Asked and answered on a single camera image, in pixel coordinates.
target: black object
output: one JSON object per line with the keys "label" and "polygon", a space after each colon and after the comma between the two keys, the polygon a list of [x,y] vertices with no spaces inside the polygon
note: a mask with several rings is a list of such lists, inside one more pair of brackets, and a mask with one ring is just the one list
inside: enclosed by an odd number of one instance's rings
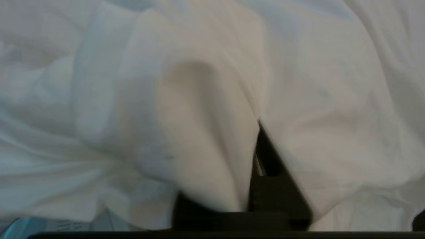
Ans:
{"label": "black object", "polygon": [[258,134],[247,212],[219,213],[179,194],[173,228],[147,232],[40,233],[29,239],[425,238],[425,233],[303,232],[312,213],[265,130]]}

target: white fabric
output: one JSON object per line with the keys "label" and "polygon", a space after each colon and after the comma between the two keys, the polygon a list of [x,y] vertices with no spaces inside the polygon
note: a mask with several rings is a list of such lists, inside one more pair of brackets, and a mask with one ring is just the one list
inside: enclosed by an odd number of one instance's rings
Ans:
{"label": "white fabric", "polygon": [[425,206],[421,12],[1,1],[0,217],[90,221],[108,208],[166,228],[177,190],[242,211],[260,118],[311,230],[410,230]]}

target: wrinkled cloth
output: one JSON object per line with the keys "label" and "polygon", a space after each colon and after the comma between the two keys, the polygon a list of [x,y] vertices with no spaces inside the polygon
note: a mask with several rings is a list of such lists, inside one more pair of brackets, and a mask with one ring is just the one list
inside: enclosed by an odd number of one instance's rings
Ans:
{"label": "wrinkled cloth", "polygon": [[179,190],[243,211],[260,120],[311,230],[410,230],[425,208],[421,9],[2,1],[0,217],[108,208],[168,228]]}

